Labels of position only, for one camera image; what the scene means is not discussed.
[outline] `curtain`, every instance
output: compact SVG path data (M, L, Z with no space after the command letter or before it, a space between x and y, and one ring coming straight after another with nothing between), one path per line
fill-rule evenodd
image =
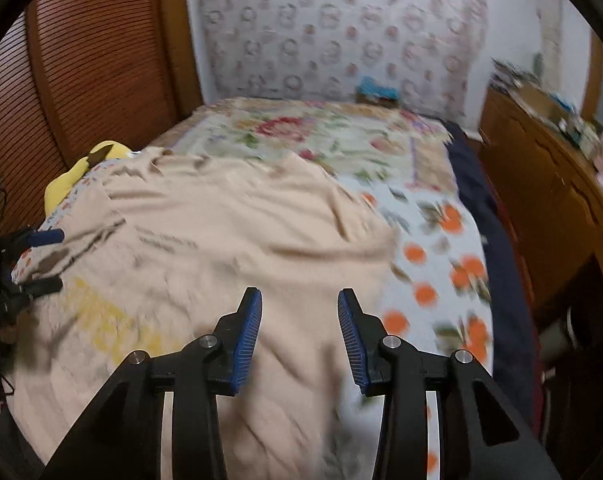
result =
M200 0L221 97L353 100L361 77L414 111L464 116L486 0Z

